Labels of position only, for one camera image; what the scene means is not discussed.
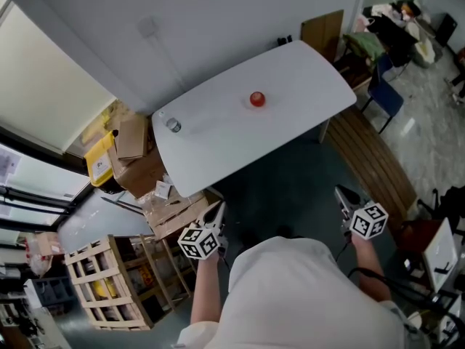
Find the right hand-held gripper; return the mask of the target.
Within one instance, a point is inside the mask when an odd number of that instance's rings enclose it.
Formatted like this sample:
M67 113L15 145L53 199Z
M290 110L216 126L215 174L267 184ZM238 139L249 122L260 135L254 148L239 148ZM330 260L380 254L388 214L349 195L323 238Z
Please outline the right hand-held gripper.
M345 234L351 232L368 240L383 233L389 215L380 203L364 200L343 185L336 185L334 193Z

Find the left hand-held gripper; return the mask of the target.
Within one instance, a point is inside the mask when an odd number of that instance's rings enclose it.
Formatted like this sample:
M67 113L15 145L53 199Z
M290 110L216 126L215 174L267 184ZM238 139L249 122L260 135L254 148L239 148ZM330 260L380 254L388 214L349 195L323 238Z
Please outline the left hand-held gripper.
M218 249L227 249L224 235L226 203L217 201L204 209L197 218L186 227L177 243L187 258L206 260Z

